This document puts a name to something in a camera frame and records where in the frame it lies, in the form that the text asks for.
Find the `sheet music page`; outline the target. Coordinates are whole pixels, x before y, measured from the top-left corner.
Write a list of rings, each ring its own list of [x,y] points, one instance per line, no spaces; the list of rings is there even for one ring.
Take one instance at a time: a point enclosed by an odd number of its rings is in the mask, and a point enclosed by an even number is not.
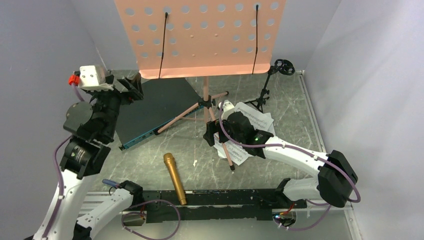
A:
[[[255,129],[263,130],[275,134],[274,130],[274,119],[272,118],[270,113],[261,113],[260,111],[254,109],[253,107],[248,106],[247,104],[243,102],[238,102],[234,105],[235,109],[234,112],[241,112],[244,116],[246,116],[250,123],[253,125]],[[222,120],[226,120],[229,115],[222,115]],[[236,164],[241,165],[244,163],[249,157],[254,157],[250,154],[248,154],[241,146],[230,143],[230,141],[227,142],[220,142],[220,125],[219,120],[215,120],[217,122],[218,132],[214,134],[214,148],[217,150],[217,154],[219,158],[226,159],[227,155],[226,152],[228,152],[228,155],[230,157],[230,160]]]

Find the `pink music stand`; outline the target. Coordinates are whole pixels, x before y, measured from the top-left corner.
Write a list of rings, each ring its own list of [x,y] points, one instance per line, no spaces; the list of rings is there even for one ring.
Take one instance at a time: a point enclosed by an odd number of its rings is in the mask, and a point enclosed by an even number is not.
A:
[[[115,6],[145,79],[263,74],[284,0],[117,0]]]

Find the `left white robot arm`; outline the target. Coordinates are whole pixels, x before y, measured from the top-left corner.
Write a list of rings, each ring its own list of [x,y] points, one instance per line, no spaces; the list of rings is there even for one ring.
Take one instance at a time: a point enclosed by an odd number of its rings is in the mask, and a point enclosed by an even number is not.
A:
[[[85,197],[100,173],[111,149],[120,108],[143,99],[141,75],[117,79],[98,76],[87,84],[86,74],[76,71],[69,78],[74,90],[91,95],[67,112],[63,128],[70,136],[59,144],[61,160],[54,159],[57,189],[34,240],[92,240],[119,212],[139,209],[144,203],[143,188],[129,180],[107,184],[111,197],[89,213],[79,216]]]

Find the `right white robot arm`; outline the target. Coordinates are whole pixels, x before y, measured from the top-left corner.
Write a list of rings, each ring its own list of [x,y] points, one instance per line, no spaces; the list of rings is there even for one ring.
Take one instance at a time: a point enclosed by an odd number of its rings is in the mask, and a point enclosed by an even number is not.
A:
[[[234,143],[249,155],[288,164],[310,176],[281,181],[276,188],[275,200],[282,208],[298,200],[323,200],[337,208],[361,200],[356,188],[358,176],[340,151],[325,153],[293,145],[269,131],[254,128],[239,111],[231,113],[227,119],[207,122],[203,138],[211,147],[216,143],[215,135],[221,144]]]

